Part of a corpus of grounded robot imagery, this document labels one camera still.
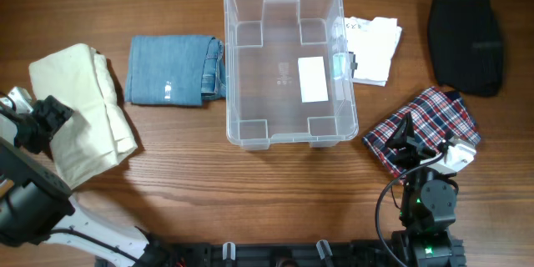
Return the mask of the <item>cream cloth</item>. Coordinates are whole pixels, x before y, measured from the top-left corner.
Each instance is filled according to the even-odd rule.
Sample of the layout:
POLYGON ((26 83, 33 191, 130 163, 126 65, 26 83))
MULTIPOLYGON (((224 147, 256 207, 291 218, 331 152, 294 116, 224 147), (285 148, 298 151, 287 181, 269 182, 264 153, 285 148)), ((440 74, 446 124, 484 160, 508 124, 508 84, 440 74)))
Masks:
POLYGON ((137 149, 108 71, 107 59, 79 43, 29 65, 33 94, 73 110, 50 148, 60 178, 72 189, 124 161, 137 149))

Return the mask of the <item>blue denim jeans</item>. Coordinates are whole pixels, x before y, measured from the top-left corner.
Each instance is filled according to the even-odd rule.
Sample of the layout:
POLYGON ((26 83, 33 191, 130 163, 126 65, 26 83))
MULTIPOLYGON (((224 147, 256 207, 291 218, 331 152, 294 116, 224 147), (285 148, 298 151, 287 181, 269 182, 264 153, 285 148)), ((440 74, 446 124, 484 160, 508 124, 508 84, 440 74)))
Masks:
POLYGON ((224 45, 214 36, 132 38, 124 100, 137 105, 201 106, 226 96, 224 45))

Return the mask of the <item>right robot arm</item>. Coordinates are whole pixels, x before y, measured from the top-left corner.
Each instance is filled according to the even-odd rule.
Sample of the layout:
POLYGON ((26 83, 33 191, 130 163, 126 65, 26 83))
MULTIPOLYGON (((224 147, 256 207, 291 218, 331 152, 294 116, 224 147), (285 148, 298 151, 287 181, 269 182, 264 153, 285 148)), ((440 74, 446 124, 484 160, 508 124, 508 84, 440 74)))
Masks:
POLYGON ((451 237, 449 226, 456 222, 457 183, 431 166, 445 158, 448 146, 442 141, 435 151, 418 143, 412 116, 407 113, 385 146, 395 149, 393 158, 404 172, 383 190, 403 180, 400 221, 403 230, 395 231, 390 243, 383 238, 386 253, 398 266, 459 267, 466 265, 463 242, 451 237))

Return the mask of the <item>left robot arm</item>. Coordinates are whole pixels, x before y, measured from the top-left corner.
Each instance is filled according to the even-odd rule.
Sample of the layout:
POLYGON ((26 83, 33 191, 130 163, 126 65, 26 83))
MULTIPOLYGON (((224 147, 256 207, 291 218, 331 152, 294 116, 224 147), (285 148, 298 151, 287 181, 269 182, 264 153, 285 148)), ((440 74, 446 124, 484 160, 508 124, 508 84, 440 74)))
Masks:
POLYGON ((62 179, 30 158, 72 116, 52 96, 35 103, 1 97, 1 243, 63 244, 94 255, 97 266, 175 266, 170 246, 85 209, 62 179))

